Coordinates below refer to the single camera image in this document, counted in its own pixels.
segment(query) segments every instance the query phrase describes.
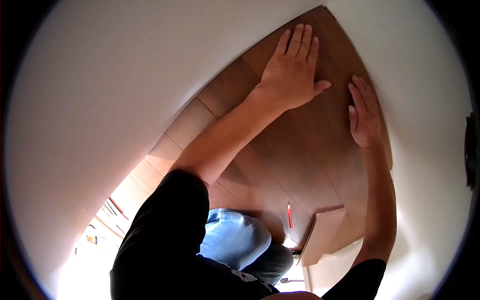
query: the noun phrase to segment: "white wall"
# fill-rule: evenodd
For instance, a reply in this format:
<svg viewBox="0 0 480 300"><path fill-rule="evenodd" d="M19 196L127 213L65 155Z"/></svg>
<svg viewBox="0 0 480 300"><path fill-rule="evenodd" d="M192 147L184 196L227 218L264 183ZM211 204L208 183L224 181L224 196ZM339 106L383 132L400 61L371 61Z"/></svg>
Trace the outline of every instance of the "white wall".
<svg viewBox="0 0 480 300"><path fill-rule="evenodd" d="M423 1L342 0L327 7L374 81L392 145L398 231L377 299L426 299L449 267L468 217L463 138L471 105L464 71ZM342 266L354 257L336 259ZM319 294L326 271L341 278L336 259L309 269Z"/></svg>
<svg viewBox="0 0 480 300"><path fill-rule="evenodd" d="M18 74L5 149L14 220L51 295L79 235L179 109L255 42L321 3L65 0L55 7ZM328 7L371 72L390 131L404 242L379 296L431 291L467 218L465 76L421 0ZM391 286L395 278L401 285Z"/></svg>
<svg viewBox="0 0 480 300"><path fill-rule="evenodd" d="M96 211L184 106L242 52L319 0L65 0L12 94L6 178L21 242L56 295Z"/></svg>

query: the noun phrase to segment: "man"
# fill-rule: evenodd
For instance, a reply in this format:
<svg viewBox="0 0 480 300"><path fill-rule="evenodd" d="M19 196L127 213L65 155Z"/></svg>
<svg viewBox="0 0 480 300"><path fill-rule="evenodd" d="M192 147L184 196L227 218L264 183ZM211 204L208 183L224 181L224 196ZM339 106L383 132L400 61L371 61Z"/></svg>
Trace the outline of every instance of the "man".
<svg viewBox="0 0 480 300"><path fill-rule="evenodd" d="M298 24L289 39L287 30L261 82L188 145L142 205L110 272L113 299L319 299L274 288L292 257L271 244L260 221L228 209L208 212L207 188L235 155L282 113L331 85L313 82L319 41L312 27ZM350 131L368 178L365 235L352 268L324 300L373 299L396 237L395 195L375 95L355 75L348 89L355 103L348 108Z"/></svg>

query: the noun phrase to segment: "jeans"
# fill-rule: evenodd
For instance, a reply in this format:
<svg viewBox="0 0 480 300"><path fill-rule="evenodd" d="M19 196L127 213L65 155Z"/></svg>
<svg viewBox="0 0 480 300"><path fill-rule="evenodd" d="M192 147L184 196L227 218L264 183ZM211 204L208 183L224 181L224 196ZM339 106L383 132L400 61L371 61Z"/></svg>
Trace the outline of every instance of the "jeans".
<svg viewBox="0 0 480 300"><path fill-rule="evenodd" d="M275 285L292 267L292 252L272 244L260 220L228 208L208 212L200 254Z"/></svg>

